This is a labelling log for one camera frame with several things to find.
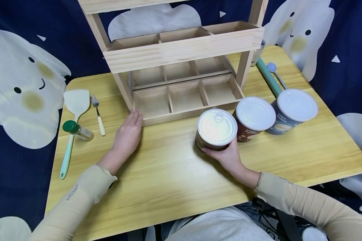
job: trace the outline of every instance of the white spatula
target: white spatula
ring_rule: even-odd
[[[66,103],[67,110],[74,114],[75,122],[78,122],[79,117],[86,112],[90,107],[90,91],[87,89],[74,89],[66,91],[63,94],[64,102]],[[64,179],[67,175],[68,166],[70,164],[72,142],[74,135],[70,135],[68,140],[66,153],[64,154],[60,178]]]

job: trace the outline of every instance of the wooden table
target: wooden table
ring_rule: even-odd
[[[311,186],[362,173],[362,152],[328,107],[277,46],[267,47],[264,61],[275,62],[288,88],[302,89],[319,105],[318,116],[282,136],[262,133],[239,144],[243,163],[256,171],[270,172],[300,185]],[[237,69],[240,54],[229,56]],[[114,134],[128,114],[111,74],[71,81],[67,90],[89,89],[100,102],[107,135],[99,132],[91,107],[79,119],[94,131],[91,142],[75,139],[67,177],[59,179],[69,135],[59,129],[46,212],[50,211],[90,165],[112,146]],[[244,88],[245,96],[275,97],[256,67]],[[63,109],[61,125],[74,116]],[[77,240],[93,240],[158,223],[236,205],[252,198],[248,188],[194,145],[198,117],[143,128],[138,151],[117,173],[118,181],[95,205],[77,231]]]

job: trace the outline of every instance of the white lid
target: white lid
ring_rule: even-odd
[[[317,228],[306,228],[302,233],[303,241],[327,241],[327,236]]]
[[[245,127],[264,131],[276,121],[276,113],[272,105],[258,97],[245,97],[236,107],[237,119]]]
[[[318,114],[315,99],[299,89],[286,89],[278,96],[278,107],[288,118],[306,122]]]
[[[236,137],[237,123],[229,112],[209,109],[199,117],[197,130],[205,142],[214,146],[224,146]]]

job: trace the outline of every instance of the hand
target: hand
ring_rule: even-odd
[[[203,148],[202,150],[210,157],[218,160],[222,167],[231,174],[239,168],[244,167],[240,159],[239,147],[237,146],[237,138],[233,139],[229,143],[229,147],[221,152],[214,151],[208,148]]]
[[[122,164],[137,149],[141,139],[143,114],[139,111],[131,111],[125,122],[115,134],[114,144],[111,150],[98,162],[98,165],[115,175]]]
[[[260,172],[255,172],[246,168],[240,159],[239,147],[237,146],[237,138],[229,143],[229,147],[221,152],[203,148],[210,157],[218,160],[222,167],[227,170],[236,180],[242,184],[254,189],[259,182]]]

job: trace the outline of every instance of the fork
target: fork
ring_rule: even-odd
[[[105,126],[103,126],[102,118],[98,111],[99,102],[98,102],[97,98],[95,97],[95,95],[93,95],[93,94],[90,96],[90,99],[91,99],[91,103],[93,104],[93,106],[97,109],[98,124],[99,124],[99,130],[101,131],[101,135],[105,136],[106,135]]]

